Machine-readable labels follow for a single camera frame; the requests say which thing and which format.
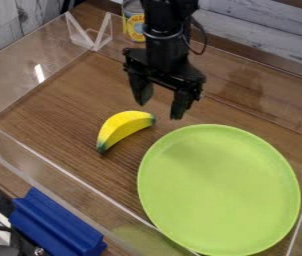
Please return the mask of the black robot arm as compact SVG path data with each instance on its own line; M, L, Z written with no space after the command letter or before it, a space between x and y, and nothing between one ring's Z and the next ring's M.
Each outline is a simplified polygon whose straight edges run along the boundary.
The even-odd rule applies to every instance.
M125 71L137 103L143 106L154 94L154 85L174 92L170 118L179 120L201 99L206 75L190 63L189 55L202 55L206 48L190 47L191 26L203 26L193 17L198 0L141 0L145 10L145 48L125 48Z

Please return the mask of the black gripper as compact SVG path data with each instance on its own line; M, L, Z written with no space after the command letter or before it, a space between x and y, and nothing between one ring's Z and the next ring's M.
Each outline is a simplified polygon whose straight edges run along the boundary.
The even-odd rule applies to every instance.
M143 106L153 97L154 84L174 92L173 120L181 120L201 98L206 76L190 63L190 36L147 37L145 48L125 48L123 68L137 103Z

